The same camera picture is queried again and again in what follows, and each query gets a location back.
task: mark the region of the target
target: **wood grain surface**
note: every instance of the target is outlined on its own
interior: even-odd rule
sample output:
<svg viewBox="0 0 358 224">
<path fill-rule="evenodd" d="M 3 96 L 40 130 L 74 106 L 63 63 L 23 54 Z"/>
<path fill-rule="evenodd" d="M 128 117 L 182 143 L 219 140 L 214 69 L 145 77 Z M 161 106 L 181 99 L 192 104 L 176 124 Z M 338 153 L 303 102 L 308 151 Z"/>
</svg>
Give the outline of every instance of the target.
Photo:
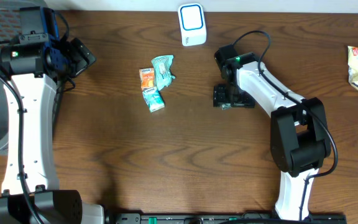
<svg viewBox="0 0 358 224">
<path fill-rule="evenodd" d="M 114 211 L 243 213 L 271 210 L 280 171 L 270 119 L 255 109 L 212 107 L 222 83 L 213 55 L 241 34 L 261 29 L 273 40 L 265 64 L 284 85 L 325 106 L 339 151 L 336 171 L 316 179 L 312 212 L 343 212 L 358 223 L 358 91 L 347 82 L 347 46 L 358 47 L 358 14 L 206 13 L 207 42 L 181 45 L 175 12 L 64 12 L 70 35 L 98 61 L 63 97 L 54 135 L 61 189 Z M 260 54 L 262 35 L 239 42 Z M 165 108 L 150 113 L 140 68 L 173 54 L 176 79 L 161 91 Z M 331 167 L 332 156 L 321 171 Z M 6 157 L 0 156 L 0 188 Z"/>
</svg>

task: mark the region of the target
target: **teal wrapper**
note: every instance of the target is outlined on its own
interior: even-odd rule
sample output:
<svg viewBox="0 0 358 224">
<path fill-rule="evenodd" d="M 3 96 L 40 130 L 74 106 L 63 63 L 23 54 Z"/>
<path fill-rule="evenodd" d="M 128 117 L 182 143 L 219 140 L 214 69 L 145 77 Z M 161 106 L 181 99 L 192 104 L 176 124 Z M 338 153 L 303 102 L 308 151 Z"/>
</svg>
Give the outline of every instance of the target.
<svg viewBox="0 0 358 224">
<path fill-rule="evenodd" d="M 144 101 L 146 101 L 151 113 L 165 107 L 164 101 L 162 100 L 157 87 L 149 88 L 143 91 L 143 98 Z"/>
<path fill-rule="evenodd" d="M 170 71 L 172 61 L 173 55 L 158 56 L 152 60 L 155 82 L 159 91 L 171 85 L 172 79 L 175 78 Z"/>
</svg>

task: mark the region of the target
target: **wooden table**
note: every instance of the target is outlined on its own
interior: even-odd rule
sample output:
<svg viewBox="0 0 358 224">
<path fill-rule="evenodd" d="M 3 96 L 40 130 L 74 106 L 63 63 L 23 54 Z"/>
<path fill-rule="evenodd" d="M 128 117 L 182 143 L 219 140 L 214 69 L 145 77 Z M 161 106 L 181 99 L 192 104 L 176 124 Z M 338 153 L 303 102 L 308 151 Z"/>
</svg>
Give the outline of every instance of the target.
<svg viewBox="0 0 358 224">
<path fill-rule="evenodd" d="M 347 46 L 358 46 L 358 15 L 206 13 L 207 42 L 181 45 L 175 12 L 65 12 L 70 35 L 98 61 L 63 97 L 53 140 L 61 189 L 114 211 L 243 213 L 271 210 L 280 171 L 270 155 L 270 119 L 255 109 L 213 108 L 222 83 L 213 55 L 241 34 L 262 29 L 273 45 L 268 69 L 287 87 L 325 106 L 339 165 L 316 179 L 312 212 L 344 212 L 358 223 L 358 91 L 347 82 Z M 260 54 L 261 35 L 239 42 Z M 173 54 L 176 79 L 150 113 L 138 69 Z M 332 156 L 324 160 L 327 170 Z M 6 157 L 0 156 L 0 187 Z"/>
</svg>

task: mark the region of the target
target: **white wall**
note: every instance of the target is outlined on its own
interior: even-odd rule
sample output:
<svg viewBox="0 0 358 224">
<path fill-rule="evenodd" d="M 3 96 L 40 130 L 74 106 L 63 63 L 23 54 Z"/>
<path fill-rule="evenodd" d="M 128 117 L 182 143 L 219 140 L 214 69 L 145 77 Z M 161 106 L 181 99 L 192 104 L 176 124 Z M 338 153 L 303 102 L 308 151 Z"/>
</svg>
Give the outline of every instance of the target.
<svg viewBox="0 0 358 224">
<path fill-rule="evenodd" d="M 358 13 L 358 0 L 45 0 L 52 9 L 176 11 L 198 2 L 206 12 Z"/>
</svg>

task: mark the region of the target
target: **red label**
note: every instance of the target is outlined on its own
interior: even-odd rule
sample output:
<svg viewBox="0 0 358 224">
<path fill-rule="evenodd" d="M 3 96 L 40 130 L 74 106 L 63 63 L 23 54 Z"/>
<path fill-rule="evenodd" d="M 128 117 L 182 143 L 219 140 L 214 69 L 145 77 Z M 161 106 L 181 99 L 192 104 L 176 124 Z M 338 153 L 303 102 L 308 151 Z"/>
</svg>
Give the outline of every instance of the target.
<svg viewBox="0 0 358 224">
<path fill-rule="evenodd" d="M 358 55 L 358 49 L 353 47 L 353 56 L 357 56 Z"/>
</svg>

